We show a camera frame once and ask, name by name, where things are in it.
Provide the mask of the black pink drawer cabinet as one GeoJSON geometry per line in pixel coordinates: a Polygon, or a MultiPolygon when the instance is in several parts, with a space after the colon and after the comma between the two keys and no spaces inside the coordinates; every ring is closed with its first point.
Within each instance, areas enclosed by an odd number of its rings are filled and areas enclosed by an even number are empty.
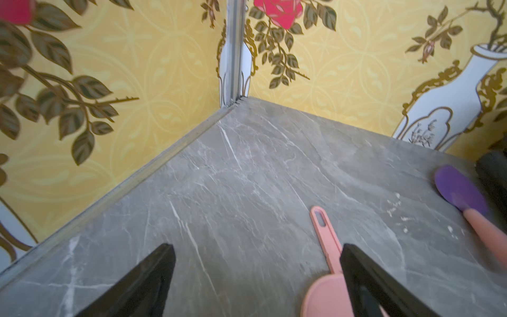
{"type": "Polygon", "coordinates": [[[492,201],[506,217],[506,134],[490,146],[475,164],[475,170],[492,201]]]}

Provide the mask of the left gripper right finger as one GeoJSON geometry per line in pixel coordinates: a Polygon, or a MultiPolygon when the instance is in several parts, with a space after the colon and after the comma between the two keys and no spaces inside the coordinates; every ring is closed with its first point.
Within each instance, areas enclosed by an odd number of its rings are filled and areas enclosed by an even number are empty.
{"type": "Polygon", "coordinates": [[[438,316],[354,244],[344,244],[340,263],[355,316],[438,316]]]}

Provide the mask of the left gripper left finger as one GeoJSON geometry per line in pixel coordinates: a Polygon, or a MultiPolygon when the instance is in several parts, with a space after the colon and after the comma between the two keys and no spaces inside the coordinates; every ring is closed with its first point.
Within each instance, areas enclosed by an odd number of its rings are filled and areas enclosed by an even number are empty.
{"type": "Polygon", "coordinates": [[[173,245],[161,244],[78,316],[162,316],[176,265],[173,245]]]}

